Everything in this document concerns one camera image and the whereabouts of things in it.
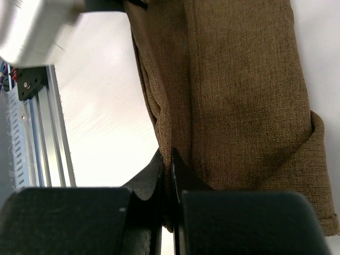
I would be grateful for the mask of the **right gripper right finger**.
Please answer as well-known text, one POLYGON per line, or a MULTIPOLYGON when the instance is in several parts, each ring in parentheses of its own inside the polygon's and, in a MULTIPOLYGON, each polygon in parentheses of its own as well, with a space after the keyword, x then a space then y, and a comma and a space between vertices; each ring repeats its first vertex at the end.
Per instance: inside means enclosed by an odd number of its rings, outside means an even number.
POLYGON ((177 150, 171 176, 176 254, 330 254, 299 193, 214 190, 177 150))

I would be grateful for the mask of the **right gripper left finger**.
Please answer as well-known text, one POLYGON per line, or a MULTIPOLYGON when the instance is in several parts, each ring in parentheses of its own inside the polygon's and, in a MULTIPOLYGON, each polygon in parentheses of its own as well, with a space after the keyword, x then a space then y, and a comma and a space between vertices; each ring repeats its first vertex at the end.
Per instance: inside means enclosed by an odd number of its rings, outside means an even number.
POLYGON ((160 254, 160 152, 120 188, 27 188, 1 210, 1 254, 160 254))

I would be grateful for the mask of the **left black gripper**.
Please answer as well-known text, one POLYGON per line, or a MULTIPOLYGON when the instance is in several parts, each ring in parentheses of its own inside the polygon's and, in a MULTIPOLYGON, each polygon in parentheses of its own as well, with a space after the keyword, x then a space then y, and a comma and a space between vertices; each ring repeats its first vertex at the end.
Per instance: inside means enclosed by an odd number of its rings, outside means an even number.
MULTIPOLYGON (((84 4, 86 12, 125 12, 124 2, 123 0, 85 0, 84 4)), ((148 4, 141 0, 128 0, 127 2, 143 9, 148 7, 148 4)))

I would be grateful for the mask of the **brown cloth napkin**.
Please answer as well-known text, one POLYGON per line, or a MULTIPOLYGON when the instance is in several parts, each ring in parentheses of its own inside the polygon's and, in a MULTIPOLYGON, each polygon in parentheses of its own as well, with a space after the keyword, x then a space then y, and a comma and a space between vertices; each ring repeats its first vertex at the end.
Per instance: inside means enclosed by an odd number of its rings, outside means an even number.
POLYGON ((173 228, 171 157, 224 190, 293 190, 327 236, 339 232, 324 123, 311 111, 289 1, 123 3, 163 156, 163 224, 173 228))

